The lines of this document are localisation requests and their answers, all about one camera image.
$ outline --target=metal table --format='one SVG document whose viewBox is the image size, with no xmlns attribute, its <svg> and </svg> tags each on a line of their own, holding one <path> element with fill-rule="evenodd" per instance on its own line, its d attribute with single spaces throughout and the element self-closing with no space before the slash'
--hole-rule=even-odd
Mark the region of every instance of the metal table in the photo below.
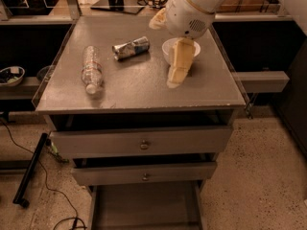
<svg viewBox="0 0 307 230">
<path fill-rule="evenodd" d="M 216 169 L 236 111 L 246 103 L 210 31 L 199 40 L 189 77 L 169 89 L 161 45 L 172 36 L 151 30 L 150 19 L 81 17 L 36 108 L 61 155 L 74 162 L 73 176 L 92 194 L 89 229 L 204 229 L 198 190 Z M 148 53 L 113 58 L 112 45 L 143 35 L 151 42 Z M 104 91 L 96 98 L 81 80 L 87 45 L 103 55 Z M 161 216 L 163 203 L 177 215 Z"/>
</svg>

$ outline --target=terrazzo floor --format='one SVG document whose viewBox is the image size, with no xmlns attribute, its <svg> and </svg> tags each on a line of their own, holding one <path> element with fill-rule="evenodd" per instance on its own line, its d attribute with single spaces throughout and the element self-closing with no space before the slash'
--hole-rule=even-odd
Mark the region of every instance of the terrazzo floor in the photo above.
<svg viewBox="0 0 307 230">
<path fill-rule="evenodd" d="M 42 132 L 49 132 L 34 112 L 12 113 L 10 120 L 14 141 L 29 150 L 35 149 Z M 31 157 L 0 124 L 0 161 Z M 39 159 L 48 172 L 48 187 L 65 193 L 87 225 L 91 196 L 72 177 L 71 165 L 59 163 L 46 147 Z M 0 173 L 0 229 L 49 230 L 75 216 L 62 194 L 46 189 L 39 165 L 25 194 L 29 207 L 12 204 L 21 178 L 22 173 Z M 217 170 L 201 191 L 208 230 L 305 230 L 306 198 L 306 159 L 280 120 L 270 109 L 255 109 L 253 120 L 240 115 Z M 71 226 L 68 220 L 56 229 Z"/>
</svg>

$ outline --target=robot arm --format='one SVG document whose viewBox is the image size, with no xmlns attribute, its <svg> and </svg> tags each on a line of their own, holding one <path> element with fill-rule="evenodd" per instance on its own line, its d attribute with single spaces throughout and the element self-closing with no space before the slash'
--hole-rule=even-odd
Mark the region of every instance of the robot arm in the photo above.
<svg viewBox="0 0 307 230">
<path fill-rule="evenodd" d="M 204 35 L 224 0 L 169 0 L 151 21 L 153 29 L 166 27 L 178 41 L 170 49 L 168 86 L 181 85 L 193 63 L 194 39 Z"/>
</svg>

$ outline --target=crushed plastic bottle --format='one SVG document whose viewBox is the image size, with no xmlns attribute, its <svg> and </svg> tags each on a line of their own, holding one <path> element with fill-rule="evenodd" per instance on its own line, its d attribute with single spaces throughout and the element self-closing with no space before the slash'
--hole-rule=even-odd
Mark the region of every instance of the crushed plastic bottle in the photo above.
<svg viewBox="0 0 307 230">
<path fill-rule="evenodd" d="M 86 85 L 86 93 L 89 95 L 94 95 L 102 89 L 104 79 L 100 57 L 100 51 L 95 46 L 87 46 L 83 50 L 82 80 Z"/>
</svg>

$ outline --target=bowl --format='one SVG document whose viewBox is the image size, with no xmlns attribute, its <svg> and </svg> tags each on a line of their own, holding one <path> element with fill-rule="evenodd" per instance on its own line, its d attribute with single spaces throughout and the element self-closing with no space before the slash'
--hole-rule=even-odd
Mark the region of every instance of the bowl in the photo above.
<svg viewBox="0 0 307 230">
<path fill-rule="evenodd" d="M 168 62 L 169 64 L 171 64 L 170 58 L 169 58 L 169 51 L 170 51 L 170 48 L 173 47 L 173 45 L 176 43 L 177 40 L 178 38 L 171 38 L 162 44 L 163 56 L 166 62 Z M 195 54 L 194 54 L 194 59 L 195 59 L 195 57 L 200 54 L 201 46 L 196 41 L 194 41 L 194 46 L 195 46 Z"/>
<path fill-rule="evenodd" d="M 50 70 L 50 68 L 53 67 L 52 65 L 47 65 L 43 68 L 41 68 L 37 74 L 36 74 L 36 78 L 39 80 L 39 81 L 43 81 L 43 79 L 45 78 L 46 74 L 48 73 L 48 71 Z"/>
<path fill-rule="evenodd" d="M 25 69 L 20 66 L 10 66 L 0 70 L 0 87 L 13 87 L 22 82 Z"/>
</svg>

